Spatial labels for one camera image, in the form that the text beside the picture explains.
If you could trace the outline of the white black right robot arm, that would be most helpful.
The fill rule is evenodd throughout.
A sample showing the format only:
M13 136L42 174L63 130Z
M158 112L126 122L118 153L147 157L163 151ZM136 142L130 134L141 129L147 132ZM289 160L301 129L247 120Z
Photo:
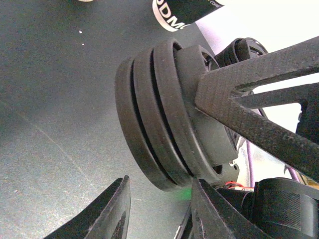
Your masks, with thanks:
M319 71L317 37L203 75L195 104L259 148L314 181L319 179L319 86L317 83L249 94L254 87ZM299 103L296 132L256 109ZM216 190L195 179L191 197L197 239L316 239L319 192L284 178L258 182L254 192Z

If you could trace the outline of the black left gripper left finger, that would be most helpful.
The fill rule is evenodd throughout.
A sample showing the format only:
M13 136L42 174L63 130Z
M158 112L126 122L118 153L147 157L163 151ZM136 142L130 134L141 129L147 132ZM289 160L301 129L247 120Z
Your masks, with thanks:
M73 219L47 239L125 239L131 209L129 176L116 179Z

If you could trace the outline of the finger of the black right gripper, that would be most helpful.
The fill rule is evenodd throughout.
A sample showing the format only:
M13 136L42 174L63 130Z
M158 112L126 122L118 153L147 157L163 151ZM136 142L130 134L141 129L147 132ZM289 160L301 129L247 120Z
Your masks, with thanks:
M319 39L314 37L285 49L204 74L195 104L245 139L295 170L319 179L319 86L317 83L244 95L254 87L319 71ZM302 108L297 131L291 132L256 109L298 103Z

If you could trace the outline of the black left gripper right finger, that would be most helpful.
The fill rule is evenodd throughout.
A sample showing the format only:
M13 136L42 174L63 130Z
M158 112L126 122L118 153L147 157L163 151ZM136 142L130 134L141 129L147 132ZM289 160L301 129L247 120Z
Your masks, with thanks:
M203 179L193 179L191 194L196 239L269 239Z

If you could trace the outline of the stack of black lids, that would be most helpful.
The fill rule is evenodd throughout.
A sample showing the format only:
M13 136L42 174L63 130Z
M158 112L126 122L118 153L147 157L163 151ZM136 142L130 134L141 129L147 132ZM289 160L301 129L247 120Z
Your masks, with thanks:
M156 90L152 50L120 64L115 98L126 142L146 177L159 189L172 191L188 186L192 172L165 121Z
M219 67L225 67L265 54L268 54L268 51L259 41L247 37L236 38L214 58Z

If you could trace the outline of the tall white cup stack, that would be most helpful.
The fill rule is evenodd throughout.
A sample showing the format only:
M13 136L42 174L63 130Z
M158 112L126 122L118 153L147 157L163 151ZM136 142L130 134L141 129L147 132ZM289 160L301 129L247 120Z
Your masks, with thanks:
M153 0L152 10L165 30L176 32L226 4L227 0Z

